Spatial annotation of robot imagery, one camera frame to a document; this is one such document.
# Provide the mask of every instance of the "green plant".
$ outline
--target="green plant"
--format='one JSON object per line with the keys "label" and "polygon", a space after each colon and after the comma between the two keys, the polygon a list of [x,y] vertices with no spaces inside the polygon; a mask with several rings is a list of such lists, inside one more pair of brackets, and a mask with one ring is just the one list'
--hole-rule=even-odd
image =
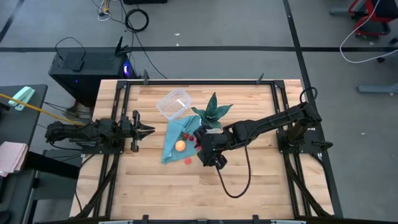
{"label": "green plant", "polygon": [[206,110],[198,110],[195,107],[192,111],[201,117],[201,124],[204,126],[209,126],[211,128],[221,128],[221,123],[218,121],[222,116],[224,116],[232,105],[220,106],[217,108],[217,96],[213,93],[209,103],[207,104]]}

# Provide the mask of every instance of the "teal towel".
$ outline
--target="teal towel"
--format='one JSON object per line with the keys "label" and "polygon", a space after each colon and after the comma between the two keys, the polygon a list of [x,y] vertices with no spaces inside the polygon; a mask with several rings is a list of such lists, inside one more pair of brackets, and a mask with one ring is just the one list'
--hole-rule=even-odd
{"label": "teal towel", "polygon": [[186,118],[169,121],[167,125],[166,137],[164,139],[164,150],[162,156],[162,163],[177,161],[197,153],[194,148],[196,142],[187,139],[185,141],[185,150],[178,152],[175,149],[175,143],[179,140],[181,133],[188,133],[190,136],[200,126],[199,116],[189,116]]}

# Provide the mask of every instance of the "pink cloth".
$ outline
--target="pink cloth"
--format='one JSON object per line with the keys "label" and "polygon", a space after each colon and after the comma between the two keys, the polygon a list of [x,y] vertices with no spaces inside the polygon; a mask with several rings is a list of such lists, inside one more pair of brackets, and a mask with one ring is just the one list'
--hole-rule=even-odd
{"label": "pink cloth", "polygon": [[4,142],[0,146],[0,176],[20,170],[28,150],[27,144]]}

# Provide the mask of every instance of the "concrete floor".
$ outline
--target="concrete floor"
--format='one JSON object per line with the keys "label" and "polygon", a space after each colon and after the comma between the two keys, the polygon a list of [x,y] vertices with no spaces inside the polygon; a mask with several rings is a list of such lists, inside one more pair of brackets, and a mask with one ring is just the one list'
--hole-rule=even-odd
{"label": "concrete floor", "polygon": [[[0,7],[2,27],[18,0]],[[349,17],[332,17],[331,6],[347,6],[349,1],[290,0],[298,38],[302,47],[339,47],[352,31]],[[111,14],[121,19],[117,1]],[[293,47],[282,1],[275,0],[169,0],[167,4],[142,5],[150,17],[148,28],[139,33],[144,46],[271,46]],[[114,21],[99,22],[90,0],[25,0],[4,39],[0,42],[1,85],[44,83],[49,86],[46,101],[71,106],[73,98],[48,76],[54,52],[5,52],[7,47],[54,47],[72,36],[85,47],[113,47],[119,37],[131,43],[131,33]],[[132,17],[140,26],[141,17]],[[385,46],[398,35],[392,33],[378,42],[350,39],[347,47]],[[76,47],[73,41],[60,46]],[[186,51],[148,52],[154,64],[169,78],[302,78],[295,52],[273,51]],[[347,53],[353,60],[377,53]],[[161,78],[142,52],[134,52],[136,70],[144,69],[151,78]],[[318,88],[318,109],[323,117],[331,164],[346,218],[398,221],[398,151],[396,95],[362,95],[360,84],[391,84],[398,81],[396,58],[385,63],[360,65],[345,62],[338,52],[304,52],[312,86]],[[45,106],[46,110],[60,114]],[[44,126],[54,120],[41,115]],[[51,147],[44,142],[45,130],[38,127],[31,145],[41,152]],[[62,142],[61,146],[71,146]],[[65,219],[72,198],[41,202],[35,221]]]}

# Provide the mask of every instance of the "clear plastic box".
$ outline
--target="clear plastic box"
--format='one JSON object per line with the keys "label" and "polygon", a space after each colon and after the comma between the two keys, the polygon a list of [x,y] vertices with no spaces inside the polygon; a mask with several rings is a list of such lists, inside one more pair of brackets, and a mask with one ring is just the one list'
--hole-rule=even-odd
{"label": "clear plastic box", "polygon": [[192,98],[183,89],[175,89],[163,97],[157,104],[157,109],[168,120],[178,118],[191,106]]}

